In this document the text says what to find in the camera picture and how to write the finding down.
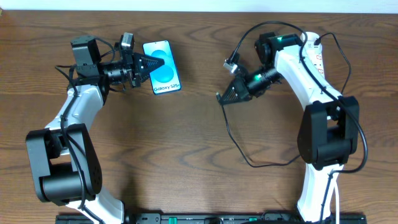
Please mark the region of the blue Galaxy smartphone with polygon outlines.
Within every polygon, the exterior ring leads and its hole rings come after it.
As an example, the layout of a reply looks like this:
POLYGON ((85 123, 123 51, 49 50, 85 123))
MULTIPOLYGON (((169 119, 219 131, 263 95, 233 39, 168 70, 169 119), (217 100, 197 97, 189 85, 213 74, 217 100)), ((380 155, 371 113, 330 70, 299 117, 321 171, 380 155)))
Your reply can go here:
POLYGON ((180 91, 182 84, 168 40, 148 42, 142 45, 145 55, 161 58, 164 64, 150 73, 152 90, 155 95, 180 91))

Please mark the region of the white power strip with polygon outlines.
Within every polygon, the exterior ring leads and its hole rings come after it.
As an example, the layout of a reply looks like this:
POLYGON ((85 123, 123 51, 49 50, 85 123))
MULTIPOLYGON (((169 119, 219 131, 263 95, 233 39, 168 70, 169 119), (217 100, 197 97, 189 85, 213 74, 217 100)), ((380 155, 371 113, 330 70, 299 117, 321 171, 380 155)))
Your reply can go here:
POLYGON ((317 33, 306 32, 307 41, 303 49, 303 56, 308 57, 318 73, 324 78, 325 70, 323 66, 322 44, 315 45, 315 41, 320 37, 317 33))

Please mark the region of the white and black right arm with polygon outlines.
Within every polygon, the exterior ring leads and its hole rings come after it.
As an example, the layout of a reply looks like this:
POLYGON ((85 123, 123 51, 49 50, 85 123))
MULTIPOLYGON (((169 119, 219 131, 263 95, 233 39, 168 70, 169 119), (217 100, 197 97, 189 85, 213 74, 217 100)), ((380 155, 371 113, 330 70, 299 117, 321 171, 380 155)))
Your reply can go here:
POLYGON ((234 79, 216 97, 221 106, 249 101, 286 80, 303 108, 297 147, 305 162, 305 177, 296 220, 343 223, 344 217, 331 213, 330 202, 338 196, 339 174, 357 149, 359 103, 327 82, 321 41, 314 32, 261 34, 254 44, 261 67, 249 72, 238 63, 238 55, 226 59, 224 67, 234 79))

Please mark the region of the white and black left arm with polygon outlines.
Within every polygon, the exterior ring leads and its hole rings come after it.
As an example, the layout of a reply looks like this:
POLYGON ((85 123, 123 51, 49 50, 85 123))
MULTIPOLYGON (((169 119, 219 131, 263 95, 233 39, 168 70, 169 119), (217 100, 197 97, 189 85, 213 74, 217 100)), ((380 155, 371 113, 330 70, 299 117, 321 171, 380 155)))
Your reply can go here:
POLYGON ((124 202, 103 187, 103 176, 89 130, 106 103, 112 85, 129 83, 136 88, 164 60, 137 53, 132 33, 111 45, 104 62, 101 39, 83 35, 73 39, 75 63, 63 76, 68 80, 67 99, 56 117, 43 129, 30 131, 25 143, 37 198, 79 211, 93 223, 135 223, 124 202))

